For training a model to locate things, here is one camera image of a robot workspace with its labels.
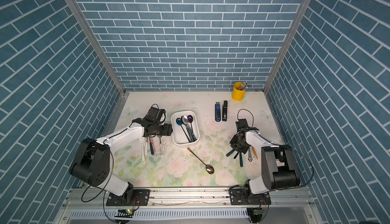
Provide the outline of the blue metal spoon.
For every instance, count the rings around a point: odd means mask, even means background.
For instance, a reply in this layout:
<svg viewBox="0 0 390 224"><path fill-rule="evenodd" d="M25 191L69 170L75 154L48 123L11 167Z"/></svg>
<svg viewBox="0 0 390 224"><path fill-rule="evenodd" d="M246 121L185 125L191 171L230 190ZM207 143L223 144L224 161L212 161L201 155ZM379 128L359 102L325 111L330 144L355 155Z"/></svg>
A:
<svg viewBox="0 0 390 224"><path fill-rule="evenodd" d="M192 142L191 139L189 138L189 136L187 135L186 131L184 130L182 120L180 118L177 118L176 119L176 123L182 128L182 130L183 130L183 132L184 132L188 142L191 143Z"/></svg>

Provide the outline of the silver spoon marbled handle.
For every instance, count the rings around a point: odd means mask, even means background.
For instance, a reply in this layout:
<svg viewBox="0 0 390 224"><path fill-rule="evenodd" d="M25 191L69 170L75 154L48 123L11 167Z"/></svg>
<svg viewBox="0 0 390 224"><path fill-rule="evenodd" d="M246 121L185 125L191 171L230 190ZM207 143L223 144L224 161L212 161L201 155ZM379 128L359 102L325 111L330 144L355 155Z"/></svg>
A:
<svg viewBox="0 0 390 224"><path fill-rule="evenodd" d="M195 142L195 141L196 141L196 137L194 136L193 131L192 131L191 127L190 127L190 123L189 123L188 117L185 116L185 115L183 115L183 116L181 117L181 121L182 121L182 123L185 125L185 127L186 127L186 129L187 129L187 132L188 132L188 134L189 134L190 140L191 140L192 142Z"/></svg>

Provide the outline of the black purple spoon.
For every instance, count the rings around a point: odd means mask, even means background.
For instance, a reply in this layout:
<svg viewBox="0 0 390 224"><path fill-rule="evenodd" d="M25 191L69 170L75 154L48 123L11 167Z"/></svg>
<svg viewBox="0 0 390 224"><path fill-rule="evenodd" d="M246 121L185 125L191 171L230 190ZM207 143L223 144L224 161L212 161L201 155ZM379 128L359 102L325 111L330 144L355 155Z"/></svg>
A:
<svg viewBox="0 0 390 224"><path fill-rule="evenodd" d="M194 131L193 131L193 125L192 125L192 123L193 123L193 121L194 121L194 118L193 118L192 115L189 115L187 118L188 118L188 121L189 121L190 126L191 126L192 137L193 137L194 141L196 141L197 139L196 139L196 137L195 137L195 134L194 134Z"/></svg>

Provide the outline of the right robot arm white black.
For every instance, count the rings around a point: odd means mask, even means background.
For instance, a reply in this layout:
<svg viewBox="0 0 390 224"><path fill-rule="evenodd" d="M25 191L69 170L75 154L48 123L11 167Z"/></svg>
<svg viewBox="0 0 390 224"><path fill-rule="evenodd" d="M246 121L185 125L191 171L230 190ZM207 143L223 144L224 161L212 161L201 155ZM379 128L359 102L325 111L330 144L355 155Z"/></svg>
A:
<svg viewBox="0 0 390 224"><path fill-rule="evenodd" d="M266 139L256 127L250 127L246 119L238 119L236 128L237 132L230 141L232 150L226 155L235 152L242 155L254 148L261 160L260 176L247 180L244 185L249 196L300 186L299 171L291 148Z"/></svg>

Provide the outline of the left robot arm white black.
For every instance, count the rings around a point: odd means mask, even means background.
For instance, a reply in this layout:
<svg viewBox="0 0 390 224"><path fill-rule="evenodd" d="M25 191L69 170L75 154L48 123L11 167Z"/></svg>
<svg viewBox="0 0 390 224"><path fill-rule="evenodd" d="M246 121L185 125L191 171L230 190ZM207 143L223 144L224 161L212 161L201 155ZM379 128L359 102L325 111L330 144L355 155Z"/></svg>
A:
<svg viewBox="0 0 390 224"><path fill-rule="evenodd" d="M113 173L114 153L136 141L152 136L170 136L173 132L169 123L150 122L137 118L110 135L98 139L84 139L76 152L69 172L72 176L119 197L125 203L133 199L133 185Z"/></svg>

